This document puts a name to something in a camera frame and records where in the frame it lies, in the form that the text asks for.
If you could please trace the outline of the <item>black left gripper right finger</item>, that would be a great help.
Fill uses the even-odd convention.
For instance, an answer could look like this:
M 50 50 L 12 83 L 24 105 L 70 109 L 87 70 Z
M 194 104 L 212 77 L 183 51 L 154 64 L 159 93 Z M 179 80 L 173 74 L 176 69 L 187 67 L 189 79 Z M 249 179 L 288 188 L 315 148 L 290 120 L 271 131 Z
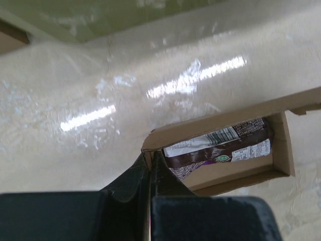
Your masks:
M 282 240 L 270 206 L 252 196 L 197 196 L 153 155 L 152 240 Z

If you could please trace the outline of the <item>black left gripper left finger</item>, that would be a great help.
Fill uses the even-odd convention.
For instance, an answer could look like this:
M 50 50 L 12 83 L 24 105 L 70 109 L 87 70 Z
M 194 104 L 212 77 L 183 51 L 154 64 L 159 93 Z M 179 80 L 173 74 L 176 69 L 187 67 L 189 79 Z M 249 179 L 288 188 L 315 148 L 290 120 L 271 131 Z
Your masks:
M 143 156 L 98 191 L 1 195 L 1 240 L 148 240 Z

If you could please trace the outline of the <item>brown cardboard box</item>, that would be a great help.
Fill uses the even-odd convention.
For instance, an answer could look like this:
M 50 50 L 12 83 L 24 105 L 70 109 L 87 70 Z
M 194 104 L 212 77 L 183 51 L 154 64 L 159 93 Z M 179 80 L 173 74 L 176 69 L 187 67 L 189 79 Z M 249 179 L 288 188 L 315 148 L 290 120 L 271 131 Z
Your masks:
M 285 113 L 320 110 L 320 88 L 153 130 L 141 151 L 150 169 L 199 195 L 295 175 Z

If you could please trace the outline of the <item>brown snack wrapper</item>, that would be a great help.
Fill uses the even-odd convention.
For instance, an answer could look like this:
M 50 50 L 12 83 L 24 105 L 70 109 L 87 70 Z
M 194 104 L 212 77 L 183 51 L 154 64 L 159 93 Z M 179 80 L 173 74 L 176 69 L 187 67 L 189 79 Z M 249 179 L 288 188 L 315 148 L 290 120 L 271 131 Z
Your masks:
M 168 168 L 181 181 L 204 165 L 249 160 L 271 153 L 274 131 L 264 118 L 219 129 L 163 149 Z

